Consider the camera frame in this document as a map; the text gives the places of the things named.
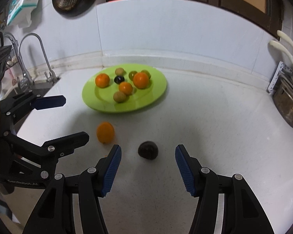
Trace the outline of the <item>green tomato with stem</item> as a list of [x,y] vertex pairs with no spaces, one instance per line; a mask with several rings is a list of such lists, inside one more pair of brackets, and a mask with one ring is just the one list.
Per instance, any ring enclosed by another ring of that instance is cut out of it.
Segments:
[[146,74],[149,79],[151,78],[151,74],[147,70],[142,70],[141,72]]

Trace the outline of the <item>green plate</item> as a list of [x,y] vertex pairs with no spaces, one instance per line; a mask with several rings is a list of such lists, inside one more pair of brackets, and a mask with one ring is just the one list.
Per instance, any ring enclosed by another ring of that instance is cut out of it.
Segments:
[[126,113],[153,104],[166,88],[166,77],[156,68],[127,63],[93,75],[83,87],[82,99],[99,112]]

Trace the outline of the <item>tan longan fruit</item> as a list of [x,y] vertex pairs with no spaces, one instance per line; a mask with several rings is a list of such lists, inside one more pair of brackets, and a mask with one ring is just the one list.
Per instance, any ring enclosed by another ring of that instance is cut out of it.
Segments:
[[121,91],[117,91],[113,94],[113,99],[117,103],[123,103],[127,100],[127,95]]
[[118,76],[123,76],[125,75],[125,70],[123,68],[117,68],[115,69],[115,74]]

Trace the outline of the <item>dark plum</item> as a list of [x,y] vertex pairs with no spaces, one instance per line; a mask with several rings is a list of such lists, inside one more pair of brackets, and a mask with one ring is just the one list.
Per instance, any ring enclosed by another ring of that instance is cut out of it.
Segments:
[[122,82],[124,82],[125,81],[125,78],[122,76],[122,75],[117,75],[115,78],[114,78],[114,82],[116,83],[116,84],[120,84],[120,83],[122,83]]
[[154,160],[157,158],[159,153],[158,146],[152,141],[143,142],[138,147],[138,155],[147,160]]

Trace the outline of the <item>large chrome kitchen faucet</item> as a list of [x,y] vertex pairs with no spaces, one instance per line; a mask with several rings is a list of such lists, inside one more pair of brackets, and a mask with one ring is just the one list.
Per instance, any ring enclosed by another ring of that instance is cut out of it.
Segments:
[[9,65],[9,66],[10,67],[12,67],[13,65],[20,66],[22,71],[22,79],[19,79],[19,77],[17,78],[17,86],[21,91],[25,91],[26,89],[29,89],[34,84],[34,81],[24,65],[24,62],[21,57],[21,53],[18,51],[18,48],[19,48],[18,41],[9,32],[5,32],[3,36],[4,38],[8,39],[11,42],[11,45],[13,47],[13,50],[11,51],[11,55],[10,55],[12,65]]

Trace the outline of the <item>teal paper towel pack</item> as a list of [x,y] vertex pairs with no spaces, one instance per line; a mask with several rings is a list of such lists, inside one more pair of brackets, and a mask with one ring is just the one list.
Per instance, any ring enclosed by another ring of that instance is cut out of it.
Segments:
[[37,8],[39,0],[12,0],[7,25],[17,25],[19,28],[27,28],[32,24],[31,14]]

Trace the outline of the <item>steel pot on rack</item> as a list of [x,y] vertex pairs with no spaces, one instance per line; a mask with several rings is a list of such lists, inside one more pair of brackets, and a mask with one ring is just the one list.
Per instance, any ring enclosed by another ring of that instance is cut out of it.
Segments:
[[293,128],[293,84],[282,78],[272,99],[281,116]]

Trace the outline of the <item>green tomato round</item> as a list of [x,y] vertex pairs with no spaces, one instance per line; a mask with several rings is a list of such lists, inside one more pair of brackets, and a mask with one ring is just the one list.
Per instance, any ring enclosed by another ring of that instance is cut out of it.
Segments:
[[137,71],[131,71],[130,73],[129,73],[129,79],[131,80],[131,81],[133,81],[133,78],[134,78],[134,76],[137,74]]

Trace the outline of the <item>metal dish rack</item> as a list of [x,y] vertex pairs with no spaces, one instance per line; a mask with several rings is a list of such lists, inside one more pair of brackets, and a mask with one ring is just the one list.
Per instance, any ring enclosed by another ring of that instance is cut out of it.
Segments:
[[290,83],[293,84],[293,70],[290,69],[285,63],[280,61],[267,88],[267,92],[270,95],[276,93],[280,87],[280,80],[282,78],[286,78]]

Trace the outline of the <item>large orange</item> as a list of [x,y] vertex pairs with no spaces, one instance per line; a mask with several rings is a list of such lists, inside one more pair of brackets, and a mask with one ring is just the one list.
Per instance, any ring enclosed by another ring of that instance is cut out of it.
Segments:
[[95,84],[99,88],[106,88],[109,86],[109,83],[110,77],[105,73],[98,74],[95,78]]
[[133,77],[133,83],[138,89],[145,89],[149,85],[149,76],[144,72],[138,72]]

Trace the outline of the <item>yellow orange small citrus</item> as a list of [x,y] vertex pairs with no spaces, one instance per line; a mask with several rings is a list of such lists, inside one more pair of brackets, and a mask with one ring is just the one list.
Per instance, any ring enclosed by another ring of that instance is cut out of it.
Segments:
[[97,127],[96,136],[100,143],[110,144],[115,137],[114,127],[109,122],[102,122]]

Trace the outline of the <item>small orange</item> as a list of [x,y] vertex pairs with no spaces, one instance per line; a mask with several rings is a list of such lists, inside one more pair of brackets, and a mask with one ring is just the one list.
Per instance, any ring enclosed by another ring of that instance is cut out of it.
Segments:
[[118,90],[129,96],[133,92],[133,86],[129,82],[124,81],[119,84]]

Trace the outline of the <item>stainless steel sink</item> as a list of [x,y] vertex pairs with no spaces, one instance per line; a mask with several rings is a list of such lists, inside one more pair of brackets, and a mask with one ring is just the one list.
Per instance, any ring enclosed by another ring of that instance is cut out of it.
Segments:
[[9,89],[7,92],[0,88],[0,101],[1,104],[4,103],[17,103],[18,100],[21,100],[26,94],[31,95],[40,95],[45,96],[48,91],[60,80],[60,77],[56,78],[57,81],[47,81],[47,80],[38,80],[35,81],[31,86],[24,86],[22,89],[19,89],[17,85]]

